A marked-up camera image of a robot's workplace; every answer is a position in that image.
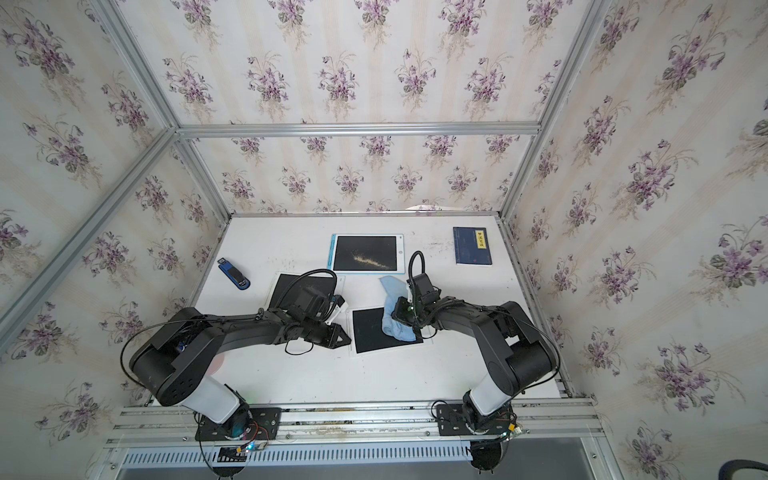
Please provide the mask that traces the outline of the light blue cloth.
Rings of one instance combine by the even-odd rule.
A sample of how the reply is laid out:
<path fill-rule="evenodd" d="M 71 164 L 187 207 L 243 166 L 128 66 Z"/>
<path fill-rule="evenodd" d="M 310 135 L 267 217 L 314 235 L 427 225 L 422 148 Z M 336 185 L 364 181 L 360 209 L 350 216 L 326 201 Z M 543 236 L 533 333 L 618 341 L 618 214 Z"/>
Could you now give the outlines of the light blue cloth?
<path fill-rule="evenodd" d="M 406 298 L 408 296 L 406 283 L 394 276 L 383 276 L 379 278 L 379 281 L 385 292 L 384 313 L 381 320 L 382 332 L 398 341 L 416 342 L 417 336 L 413 330 L 392 317 L 397 301 L 401 297 Z"/>

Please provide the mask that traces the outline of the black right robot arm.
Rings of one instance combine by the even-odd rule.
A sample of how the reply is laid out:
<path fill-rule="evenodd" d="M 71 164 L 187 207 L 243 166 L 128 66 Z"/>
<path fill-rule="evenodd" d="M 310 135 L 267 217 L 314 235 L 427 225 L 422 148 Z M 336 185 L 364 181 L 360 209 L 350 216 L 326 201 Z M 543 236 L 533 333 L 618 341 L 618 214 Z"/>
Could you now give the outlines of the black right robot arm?
<path fill-rule="evenodd" d="M 443 298 L 427 275 L 425 257 L 419 250 L 409 259 L 407 275 L 409 294 L 397 299 L 394 321 L 418 339 L 430 327 L 470 336 L 477 343 L 487 375 L 462 399 L 462 416 L 470 429 L 482 430 L 499 417 L 511 419 L 504 410 L 512 399 L 559 374 L 562 359 L 557 345 L 534 325 L 519 303 L 482 306 Z"/>

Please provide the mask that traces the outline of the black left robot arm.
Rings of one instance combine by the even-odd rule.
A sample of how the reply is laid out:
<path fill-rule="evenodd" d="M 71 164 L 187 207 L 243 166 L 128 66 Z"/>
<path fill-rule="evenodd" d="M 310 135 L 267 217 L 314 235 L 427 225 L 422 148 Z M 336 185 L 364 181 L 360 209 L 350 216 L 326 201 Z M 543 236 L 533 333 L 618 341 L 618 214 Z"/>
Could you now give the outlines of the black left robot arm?
<path fill-rule="evenodd" d="M 255 438 L 261 428 L 245 399 L 233 388 L 208 374 L 218 355 L 257 345 L 287 345 L 302 340 L 311 347 L 336 349 L 351 338 L 330 321 L 344 298 L 336 293 L 338 276 L 328 269 L 314 269 L 291 280 L 275 302 L 252 314 L 203 314 L 184 307 L 171 319 L 140 329 L 154 334 L 129 360 L 122 350 L 119 362 L 126 377 L 149 391 L 163 406 L 181 405 L 218 436 L 231 440 Z"/>

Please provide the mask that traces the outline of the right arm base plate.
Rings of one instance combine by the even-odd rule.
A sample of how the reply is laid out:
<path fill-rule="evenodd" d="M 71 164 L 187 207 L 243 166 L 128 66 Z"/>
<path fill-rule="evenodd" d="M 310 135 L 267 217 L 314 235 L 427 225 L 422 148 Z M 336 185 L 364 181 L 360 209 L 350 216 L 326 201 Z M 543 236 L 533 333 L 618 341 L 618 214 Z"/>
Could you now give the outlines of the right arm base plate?
<path fill-rule="evenodd" d="M 430 406 L 430 415 L 437 424 L 440 437 L 469 435 L 490 435 L 497 437 L 514 433 L 518 427 L 517 414 L 510 406 L 502 408 L 488 417 L 470 418 L 463 405 L 438 400 Z"/>

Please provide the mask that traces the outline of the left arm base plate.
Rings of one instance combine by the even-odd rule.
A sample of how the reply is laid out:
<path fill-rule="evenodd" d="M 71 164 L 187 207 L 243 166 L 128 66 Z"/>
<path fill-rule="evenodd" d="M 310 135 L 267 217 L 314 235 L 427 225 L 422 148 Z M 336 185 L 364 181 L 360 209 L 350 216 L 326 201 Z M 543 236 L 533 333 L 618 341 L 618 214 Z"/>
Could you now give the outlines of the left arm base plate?
<path fill-rule="evenodd" d="M 208 417 L 197 420 L 195 440 L 200 442 L 274 440 L 279 429 L 280 408 L 240 407 L 223 423 Z"/>

